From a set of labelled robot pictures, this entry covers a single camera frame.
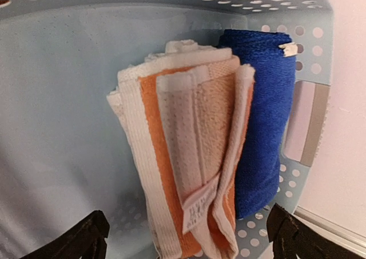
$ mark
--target basket handle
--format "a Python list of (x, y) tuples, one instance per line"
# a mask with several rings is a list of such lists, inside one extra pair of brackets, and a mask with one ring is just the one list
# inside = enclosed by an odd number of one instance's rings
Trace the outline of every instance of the basket handle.
[(285, 137), (284, 154), (305, 166), (312, 166), (327, 113), (330, 87), (298, 82), (293, 110)]

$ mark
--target towel fold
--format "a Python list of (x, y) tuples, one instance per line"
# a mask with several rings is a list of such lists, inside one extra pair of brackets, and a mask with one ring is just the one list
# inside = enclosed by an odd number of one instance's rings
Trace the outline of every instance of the towel fold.
[(236, 216), (264, 207), (279, 186), (280, 144), (295, 86), (296, 57), (284, 57), (280, 45), (292, 42), (284, 33), (225, 30), (219, 47), (229, 47), (241, 63), (255, 70), (248, 131), (235, 178)]
[(168, 55), (172, 56), (175, 54), (202, 50), (215, 50), (215, 48), (213, 46), (200, 46), (194, 40), (170, 41), (166, 43), (164, 53), (150, 53), (145, 57), (145, 62), (154, 61)]
[(214, 204), (201, 208), (205, 218), (192, 229), (209, 258), (232, 259), (238, 253), (233, 179), (253, 76), (252, 67), (240, 68), (238, 58), (232, 57), (157, 78), (161, 120), (181, 203), (221, 175), (218, 195), (208, 202)]

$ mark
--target rolled towel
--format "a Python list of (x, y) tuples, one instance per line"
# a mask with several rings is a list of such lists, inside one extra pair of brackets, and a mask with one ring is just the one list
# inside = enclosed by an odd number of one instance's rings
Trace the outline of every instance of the rolled towel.
[(256, 69), (248, 131), (235, 178), (236, 217), (263, 208), (279, 186), (280, 144), (291, 111), (296, 57), (279, 46), (291, 43), (284, 33), (225, 30), (219, 47), (230, 47), (241, 63)]
[(145, 191), (150, 229), (162, 259), (187, 258), (198, 253), (201, 245), (191, 233), (182, 233), (183, 211), (160, 119), (156, 78), (231, 57), (230, 49), (163, 56), (120, 71), (118, 89), (108, 96), (132, 149)]

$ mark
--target perforated basket wall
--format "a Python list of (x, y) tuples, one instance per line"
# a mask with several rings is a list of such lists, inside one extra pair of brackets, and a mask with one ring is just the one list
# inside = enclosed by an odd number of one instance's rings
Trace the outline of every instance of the perforated basket wall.
[[(107, 258), (156, 258), (132, 154), (105, 96), (119, 70), (167, 41), (215, 45), (226, 28), (287, 32), (301, 48), (297, 79), (330, 85), (327, 0), (0, 0), (0, 7), (0, 258), (39, 248), (94, 209), (111, 224)], [(313, 139), (317, 145), (319, 135)], [(290, 212), (297, 205), (309, 164), (283, 154), (281, 163), (275, 199), (237, 222), (239, 258), (258, 258), (268, 246), (275, 202)]]

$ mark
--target white wall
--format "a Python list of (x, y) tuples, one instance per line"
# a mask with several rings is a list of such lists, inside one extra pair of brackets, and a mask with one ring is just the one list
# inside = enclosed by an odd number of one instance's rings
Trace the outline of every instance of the white wall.
[(329, 113), (300, 206), (366, 236), (366, 1), (330, 2), (335, 47)]

